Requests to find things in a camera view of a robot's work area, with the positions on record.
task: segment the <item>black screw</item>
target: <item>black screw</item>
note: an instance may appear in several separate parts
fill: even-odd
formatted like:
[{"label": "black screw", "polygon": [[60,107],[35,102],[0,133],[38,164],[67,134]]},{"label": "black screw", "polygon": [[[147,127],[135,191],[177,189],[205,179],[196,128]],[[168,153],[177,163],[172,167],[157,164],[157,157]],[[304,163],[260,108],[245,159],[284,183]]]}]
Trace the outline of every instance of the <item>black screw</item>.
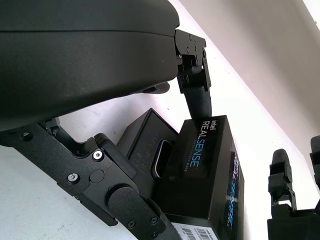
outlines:
[{"label": "black screw", "polygon": [[158,218],[157,217],[151,218],[151,225],[155,225],[157,222],[158,222]]},{"label": "black screw", "polygon": [[154,233],[152,233],[152,237],[155,239],[156,237],[158,237],[158,233],[155,231]]},{"label": "black screw", "polygon": [[128,222],[127,224],[128,229],[133,229],[135,225],[136,225],[136,222],[134,220]]}]

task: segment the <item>robotic arm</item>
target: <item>robotic arm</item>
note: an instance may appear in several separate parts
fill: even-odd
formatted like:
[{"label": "robotic arm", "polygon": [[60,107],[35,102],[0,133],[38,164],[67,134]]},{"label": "robotic arm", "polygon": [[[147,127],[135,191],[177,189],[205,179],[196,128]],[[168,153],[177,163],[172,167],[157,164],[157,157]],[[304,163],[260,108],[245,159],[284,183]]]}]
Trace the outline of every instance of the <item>robotic arm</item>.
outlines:
[{"label": "robotic arm", "polygon": [[192,118],[212,114],[206,41],[177,30],[166,0],[5,1],[0,7],[0,144],[13,147],[109,226],[180,239],[137,170],[104,135],[74,141],[56,118],[177,77]]}]

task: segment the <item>barcode label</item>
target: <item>barcode label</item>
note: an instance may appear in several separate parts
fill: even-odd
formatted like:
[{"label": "barcode label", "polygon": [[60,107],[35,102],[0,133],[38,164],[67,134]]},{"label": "barcode label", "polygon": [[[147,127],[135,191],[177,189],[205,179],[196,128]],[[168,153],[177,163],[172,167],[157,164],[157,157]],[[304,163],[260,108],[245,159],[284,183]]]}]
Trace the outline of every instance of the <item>barcode label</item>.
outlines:
[{"label": "barcode label", "polygon": [[218,240],[210,227],[193,226],[173,222],[172,225],[182,240]]},{"label": "barcode label", "polygon": [[197,240],[195,235],[192,233],[192,231],[190,229],[187,228],[182,228],[182,230],[184,231],[184,233],[187,235],[189,240]]},{"label": "barcode label", "polygon": [[210,240],[211,238],[208,236],[207,232],[203,229],[197,228],[196,231],[198,232],[201,240]]}]

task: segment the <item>product box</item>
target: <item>product box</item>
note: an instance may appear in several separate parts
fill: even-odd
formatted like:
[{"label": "product box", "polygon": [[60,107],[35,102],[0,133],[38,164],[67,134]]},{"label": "product box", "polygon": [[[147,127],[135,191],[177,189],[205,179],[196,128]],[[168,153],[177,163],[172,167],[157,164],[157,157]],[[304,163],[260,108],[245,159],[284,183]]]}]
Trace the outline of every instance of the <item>product box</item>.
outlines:
[{"label": "product box", "polygon": [[243,240],[244,185],[227,116],[186,120],[153,200],[183,240]]}]

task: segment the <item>black box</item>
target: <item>black box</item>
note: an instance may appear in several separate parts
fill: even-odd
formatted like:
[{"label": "black box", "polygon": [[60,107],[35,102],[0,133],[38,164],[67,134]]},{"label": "black box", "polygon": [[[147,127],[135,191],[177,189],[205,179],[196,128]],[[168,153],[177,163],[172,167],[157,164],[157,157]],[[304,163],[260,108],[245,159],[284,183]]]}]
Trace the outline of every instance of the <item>black box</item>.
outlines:
[{"label": "black box", "polygon": [[227,116],[186,120],[153,199],[183,240],[243,240],[244,185]]},{"label": "black box", "polygon": [[177,137],[178,133],[150,108],[119,140],[117,147],[137,169],[133,181],[144,198],[152,198]]}]

